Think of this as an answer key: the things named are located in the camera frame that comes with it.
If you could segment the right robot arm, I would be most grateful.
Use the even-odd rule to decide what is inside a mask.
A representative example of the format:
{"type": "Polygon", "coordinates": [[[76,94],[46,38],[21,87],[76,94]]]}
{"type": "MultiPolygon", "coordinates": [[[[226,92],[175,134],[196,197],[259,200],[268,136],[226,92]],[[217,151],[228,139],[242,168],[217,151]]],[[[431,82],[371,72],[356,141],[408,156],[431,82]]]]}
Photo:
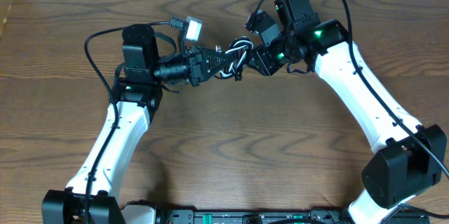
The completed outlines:
{"type": "Polygon", "coordinates": [[[337,20],[321,21],[309,0],[276,0],[273,19],[257,9],[247,29],[262,43],[249,65],[271,76],[304,62],[324,80],[362,128],[373,152],[362,170],[363,191],[341,215],[345,223],[428,223],[433,213],[409,201],[437,185],[447,138],[437,125],[425,127],[395,101],[373,74],[337,20]]]}

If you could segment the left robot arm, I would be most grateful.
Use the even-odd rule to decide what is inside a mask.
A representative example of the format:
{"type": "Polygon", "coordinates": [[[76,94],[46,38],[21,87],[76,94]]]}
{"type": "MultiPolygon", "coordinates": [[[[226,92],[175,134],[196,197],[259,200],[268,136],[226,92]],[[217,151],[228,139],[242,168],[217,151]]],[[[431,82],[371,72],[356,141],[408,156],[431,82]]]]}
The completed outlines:
{"type": "Polygon", "coordinates": [[[41,205],[44,223],[165,223],[164,214],[143,202],[119,206],[119,192],[131,157],[149,130],[168,83],[208,81],[233,63],[228,53],[201,46],[186,48],[182,23],[173,41],[153,24],[120,28],[124,62],[107,86],[104,126],[85,162],[63,190],[49,190],[41,205]]]}

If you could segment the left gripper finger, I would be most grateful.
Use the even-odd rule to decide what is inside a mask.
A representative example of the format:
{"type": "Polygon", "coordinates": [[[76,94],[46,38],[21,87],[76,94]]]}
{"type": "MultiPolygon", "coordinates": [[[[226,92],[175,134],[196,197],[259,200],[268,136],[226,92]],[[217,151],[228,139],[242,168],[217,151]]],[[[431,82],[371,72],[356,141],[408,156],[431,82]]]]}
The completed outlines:
{"type": "Polygon", "coordinates": [[[205,58],[226,58],[228,55],[209,48],[201,48],[201,55],[205,58]]]}
{"type": "Polygon", "coordinates": [[[234,61],[232,55],[203,55],[201,61],[201,81],[208,81],[220,70],[228,67],[234,61]]]}

